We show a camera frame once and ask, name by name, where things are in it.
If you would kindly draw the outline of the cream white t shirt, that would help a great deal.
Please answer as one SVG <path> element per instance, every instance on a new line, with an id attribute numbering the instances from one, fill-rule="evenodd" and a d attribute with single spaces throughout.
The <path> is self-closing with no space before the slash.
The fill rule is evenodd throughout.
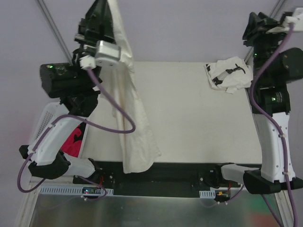
<path id="1" fill-rule="evenodd" d="M 141 173 L 147 171 L 161 156 L 143 102 L 135 86 L 134 58 L 124 29 L 123 19 L 116 0 L 108 1 L 112 16 L 114 39 L 121 47 L 117 66 L 102 75 L 105 88 L 117 104 L 130 116 L 136 129 L 129 134 L 120 134 L 123 171 Z"/>

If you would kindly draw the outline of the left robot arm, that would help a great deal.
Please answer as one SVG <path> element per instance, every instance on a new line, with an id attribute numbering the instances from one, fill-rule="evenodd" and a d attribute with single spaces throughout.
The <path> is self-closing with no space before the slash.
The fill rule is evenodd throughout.
<path id="1" fill-rule="evenodd" d="M 42 133 L 19 152 L 32 176 L 56 179 L 81 176 L 88 183 L 100 179 L 100 169 L 91 158 L 66 154 L 62 146 L 71 133 L 92 114 L 98 105 L 95 86 L 102 67 L 118 63 L 121 50 L 117 46 L 112 15 L 106 0 L 97 0 L 78 25 L 71 63 L 49 63 L 40 66 L 42 88 L 50 98 L 58 98 L 55 114 Z"/>

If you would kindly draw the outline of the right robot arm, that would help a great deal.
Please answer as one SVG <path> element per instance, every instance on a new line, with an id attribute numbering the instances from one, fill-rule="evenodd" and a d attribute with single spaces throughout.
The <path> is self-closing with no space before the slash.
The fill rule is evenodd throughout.
<path id="1" fill-rule="evenodd" d="M 264 13 L 250 13 L 243 34 L 245 46 L 253 48 L 253 80 L 249 89 L 250 105 L 261 145 L 260 168 L 235 163 L 216 165 L 211 186 L 229 181 L 242 184 L 251 194 L 271 194 L 301 189 L 303 181 L 292 167 L 288 123 L 291 103 L 287 84 L 303 78 L 303 52 L 284 45 L 294 32 L 303 30 L 300 9 L 285 12 L 280 20 Z"/>

